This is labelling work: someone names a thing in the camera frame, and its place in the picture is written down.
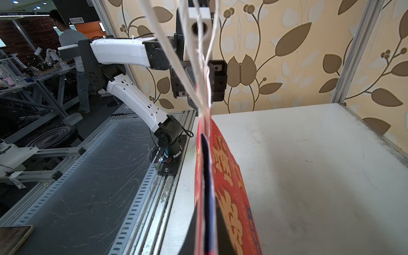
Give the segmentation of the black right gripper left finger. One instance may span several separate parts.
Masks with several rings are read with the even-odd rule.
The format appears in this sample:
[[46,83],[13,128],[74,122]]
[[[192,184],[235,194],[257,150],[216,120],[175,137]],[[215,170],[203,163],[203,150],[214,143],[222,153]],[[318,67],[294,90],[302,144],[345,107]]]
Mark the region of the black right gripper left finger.
[[193,213],[186,238],[183,245],[178,253],[178,255],[194,255],[195,239],[196,239],[196,217],[197,214]]

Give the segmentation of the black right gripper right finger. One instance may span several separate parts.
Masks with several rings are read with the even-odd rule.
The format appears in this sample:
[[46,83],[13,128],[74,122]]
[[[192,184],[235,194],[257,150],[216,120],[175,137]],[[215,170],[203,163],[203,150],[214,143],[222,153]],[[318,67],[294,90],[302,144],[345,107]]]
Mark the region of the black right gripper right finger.
[[218,242],[218,254],[219,255],[236,255],[233,244],[230,240],[227,225],[224,221],[224,217],[221,210],[221,205],[216,200],[216,217],[217,217],[217,242]]

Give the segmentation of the red paper bag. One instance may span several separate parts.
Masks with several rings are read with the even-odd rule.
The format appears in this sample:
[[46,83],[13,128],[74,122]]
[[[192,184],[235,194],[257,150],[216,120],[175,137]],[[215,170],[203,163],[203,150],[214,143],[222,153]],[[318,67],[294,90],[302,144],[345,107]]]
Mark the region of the red paper bag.
[[236,255],[260,255],[261,245],[239,165],[211,118],[213,70],[209,65],[218,26],[212,24],[209,8],[198,1],[179,1],[184,44],[192,68],[190,78],[171,47],[149,1],[140,6],[183,87],[198,109],[195,164],[194,255],[218,255],[216,200],[218,199]]

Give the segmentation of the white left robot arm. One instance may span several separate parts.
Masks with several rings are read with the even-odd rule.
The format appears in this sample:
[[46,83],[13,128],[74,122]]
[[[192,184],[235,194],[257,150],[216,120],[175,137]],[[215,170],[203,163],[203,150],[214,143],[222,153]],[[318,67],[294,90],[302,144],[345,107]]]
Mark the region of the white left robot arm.
[[188,97],[180,78],[171,67],[163,48],[154,37],[132,39],[95,37],[60,47],[63,59],[79,57],[85,74],[98,90],[105,89],[124,102],[150,128],[158,139],[156,163],[161,176],[175,175],[181,161],[183,146],[192,134],[173,116],[158,108],[153,101],[139,90],[126,74],[124,66],[139,65],[153,70],[170,71],[160,93],[173,92],[174,97]]

